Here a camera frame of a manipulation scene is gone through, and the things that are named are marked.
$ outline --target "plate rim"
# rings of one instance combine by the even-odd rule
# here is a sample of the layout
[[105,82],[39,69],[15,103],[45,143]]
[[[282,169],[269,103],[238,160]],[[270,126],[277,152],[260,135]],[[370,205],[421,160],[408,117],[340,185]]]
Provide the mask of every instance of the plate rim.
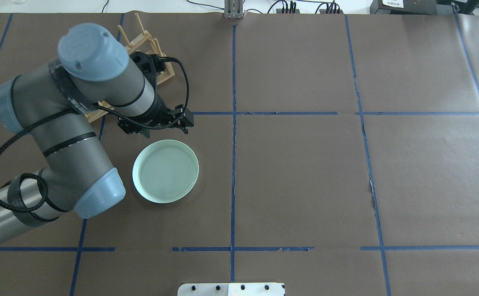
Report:
[[[188,153],[191,158],[194,157],[195,159],[195,165],[196,165],[196,176],[193,180],[193,182],[191,183],[191,185],[187,188],[187,190],[185,190],[185,193],[183,193],[180,197],[178,197],[177,199],[175,200],[172,200],[172,201],[158,201],[158,200],[155,200],[153,198],[153,195],[149,194],[147,191],[145,191],[145,189],[140,185],[140,182],[138,182],[139,180],[139,177],[138,177],[138,171],[143,163],[144,160],[140,161],[138,163],[138,160],[140,159],[143,159],[144,158],[144,155],[148,152],[148,150],[150,150],[153,146],[158,146],[159,143],[162,143],[162,144],[167,144],[167,143],[175,143],[176,146],[183,146],[183,147],[186,147],[188,148],[189,151],[185,151],[186,153]],[[154,143],[151,143],[150,145],[146,146],[145,148],[143,148],[141,150],[141,152],[138,154],[138,156],[136,157],[136,160],[134,160],[134,164],[133,164],[133,167],[132,167],[132,183],[134,184],[134,187],[136,188],[136,190],[138,191],[138,193],[144,197],[146,200],[148,201],[151,201],[151,202],[154,202],[156,204],[170,204],[172,202],[175,202],[175,201],[178,201],[180,199],[182,199],[183,197],[185,197],[192,189],[193,187],[195,186],[196,182],[198,181],[198,177],[199,177],[199,174],[200,174],[200,163],[199,163],[199,160],[198,160],[198,157],[196,156],[196,154],[194,153],[194,150],[192,150],[192,148],[190,148],[187,144],[181,142],[181,141],[178,141],[178,140],[173,140],[173,139],[165,139],[165,140],[159,140],[159,141],[156,141]]]

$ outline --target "white label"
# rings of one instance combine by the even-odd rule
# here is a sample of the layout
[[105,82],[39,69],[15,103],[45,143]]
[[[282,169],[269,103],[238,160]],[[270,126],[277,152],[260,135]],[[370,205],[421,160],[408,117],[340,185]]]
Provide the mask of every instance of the white label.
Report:
[[391,7],[403,8],[403,0],[382,0],[382,4]]

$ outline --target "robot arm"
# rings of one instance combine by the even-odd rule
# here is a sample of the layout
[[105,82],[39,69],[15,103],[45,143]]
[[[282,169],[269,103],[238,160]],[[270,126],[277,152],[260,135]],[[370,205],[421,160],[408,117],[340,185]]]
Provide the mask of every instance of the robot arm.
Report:
[[[149,129],[166,127],[187,133],[193,126],[187,103],[168,109],[156,92],[156,72],[176,59],[139,52],[129,58],[97,24],[71,28],[59,42],[58,57],[0,86],[1,122],[16,134],[32,128],[48,162],[0,189],[0,243],[69,210],[89,218],[123,199],[121,178],[83,114],[102,108],[96,102],[110,103],[128,134],[148,136]],[[44,196],[46,202],[39,203]]]

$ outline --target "metal mount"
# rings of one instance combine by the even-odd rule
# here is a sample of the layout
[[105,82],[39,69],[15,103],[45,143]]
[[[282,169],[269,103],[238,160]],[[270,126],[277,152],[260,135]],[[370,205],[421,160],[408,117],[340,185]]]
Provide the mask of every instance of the metal mount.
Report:
[[225,18],[243,19],[243,0],[225,0]]
[[177,296],[285,296],[282,283],[182,284]]

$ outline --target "table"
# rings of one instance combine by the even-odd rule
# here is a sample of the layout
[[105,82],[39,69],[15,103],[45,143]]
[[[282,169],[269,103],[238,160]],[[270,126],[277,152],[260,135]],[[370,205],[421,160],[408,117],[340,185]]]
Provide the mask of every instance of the table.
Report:
[[[0,84],[52,59],[71,26],[133,36],[132,18],[0,14]],[[0,294],[230,281],[284,282],[288,295],[479,294],[479,17],[140,18],[187,68],[195,127],[145,139],[112,116],[94,122],[127,196],[1,245]],[[158,92],[182,103],[182,75]],[[10,136],[0,123],[0,144]],[[162,139],[200,163],[172,204],[144,200],[131,179]],[[0,185],[44,166],[25,137],[1,159]]]

